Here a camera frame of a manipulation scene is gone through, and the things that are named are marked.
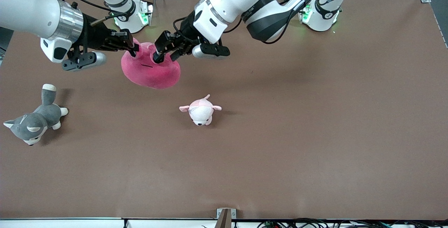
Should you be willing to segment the round hot pink plush toy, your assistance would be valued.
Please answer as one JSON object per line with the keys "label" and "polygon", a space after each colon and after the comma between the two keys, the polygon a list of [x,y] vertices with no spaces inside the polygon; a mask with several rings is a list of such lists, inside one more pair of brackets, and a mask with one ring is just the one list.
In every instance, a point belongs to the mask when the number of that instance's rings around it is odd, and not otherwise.
{"label": "round hot pink plush toy", "polygon": [[123,54],[121,58],[122,72],[131,82],[152,89],[166,89],[176,85],[181,76],[181,67],[176,61],[171,60],[170,54],[166,54],[163,62],[154,62],[153,54],[156,46],[153,43],[140,43],[135,38],[135,45],[139,45],[136,56],[130,52]]}

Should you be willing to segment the pale pink white plush dog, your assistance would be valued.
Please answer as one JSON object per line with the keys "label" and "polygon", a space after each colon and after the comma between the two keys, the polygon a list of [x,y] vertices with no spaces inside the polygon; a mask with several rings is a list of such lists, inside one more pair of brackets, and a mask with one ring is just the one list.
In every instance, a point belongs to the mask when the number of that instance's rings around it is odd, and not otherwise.
{"label": "pale pink white plush dog", "polygon": [[221,111],[222,107],[212,104],[208,98],[208,94],[204,98],[193,101],[187,106],[179,107],[181,112],[189,113],[191,120],[197,126],[208,126],[212,122],[212,115],[214,111]]}

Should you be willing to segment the grey white husky plush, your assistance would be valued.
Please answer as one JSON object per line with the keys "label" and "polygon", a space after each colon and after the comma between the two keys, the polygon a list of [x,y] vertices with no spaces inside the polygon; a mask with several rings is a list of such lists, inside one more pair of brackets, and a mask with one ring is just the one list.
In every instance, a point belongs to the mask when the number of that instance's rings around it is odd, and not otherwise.
{"label": "grey white husky plush", "polygon": [[34,145],[48,129],[59,129],[61,118],[69,113],[68,108],[55,104],[56,94],[56,86],[44,84],[41,90],[42,103],[32,113],[5,121],[3,125],[26,144]]}

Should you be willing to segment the grey metal table bracket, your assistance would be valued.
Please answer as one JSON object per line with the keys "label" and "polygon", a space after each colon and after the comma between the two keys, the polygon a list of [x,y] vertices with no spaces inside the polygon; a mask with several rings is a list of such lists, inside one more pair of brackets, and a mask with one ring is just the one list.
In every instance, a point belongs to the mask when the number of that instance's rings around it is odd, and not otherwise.
{"label": "grey metal table bracket", "polygon": [[[218,220],[218,215],[219,215],[218,209],[216,210],[217,220]],[[232,209],[232,220],[234,220],[237,218],[237,210],[234,208],[231,208],[231,209]]]}

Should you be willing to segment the white table edge rail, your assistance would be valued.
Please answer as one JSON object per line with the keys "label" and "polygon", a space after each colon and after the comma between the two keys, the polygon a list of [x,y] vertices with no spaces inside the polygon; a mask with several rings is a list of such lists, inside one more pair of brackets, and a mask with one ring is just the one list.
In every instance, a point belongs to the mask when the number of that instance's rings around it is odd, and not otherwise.
{"label": "white table edge rail", "polygon": [[[0,228],[214,228],[212,218],[17,218]],[[234,219],[232,228],[448,228],[445,220]]]}

